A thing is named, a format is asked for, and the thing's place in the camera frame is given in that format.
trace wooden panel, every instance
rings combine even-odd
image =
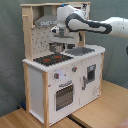
[[[0,118],[0,128],[45,128],[37,119],[23,109]],[[80,128],[68,118],[57,122],[50,128]]]
[[[43,72],[44,126],[49,128],[48,72]]]
[[[80,4],[80,3],[91,3],[91,2],[67,2],[68,4]],[[45,6],[45,5],[62,5],[65,3],[42,3],[42,4],[21,4],[21,6]]]
[[[43,7],[32,7],[33,10],[33,21],[39,19],[40,17],[42,17],[44,15],[44,8]]]
[[[22,8],[22,17],[23,17],[25,57],[26,57],[26,59],[33,61],[32,39],[31,39],[31,28],[33,27],[32,8],[31,7],[23,7]]]
[[[115,128],[128,117],[128,89],[102,80],[100,98],[71,114],[87,128]]]
[[[29,90],[29,74],[28,65],[23,63],[24,67],[24,81],[25,81],[25,94],[26,94],[26,111],[30,111],[30,90]]]

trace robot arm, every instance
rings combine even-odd
[[[105,21],[86,20],[86,11],[70,5],[59,7],[57,10],[57,26],[51,29],[52,43],[75,44],[79,43],[79,31],[109,34],[128,39],[128,20],[111,17]]]
[[[112,36],[128,38],[128,20],[111,17],[105,21],[85,20],[78,14],[72,13],[65,21],[66,27],[72,31],[89,31],[94,33],[109,34]]]

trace wooden table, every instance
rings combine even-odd
[[[87,128],[115,128],[128,118],[128,89],[102,81],[101,97],[71,114]]]
[[[44,128],[37,119],[23,109],[0,118],[0,128]],[[50,128],[81,128],[69,118],[64,118]]]

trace pegboard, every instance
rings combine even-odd
[[[41,26],[32,29],[33,59],[51,54],[49,52],[50,32],[54,26]]]

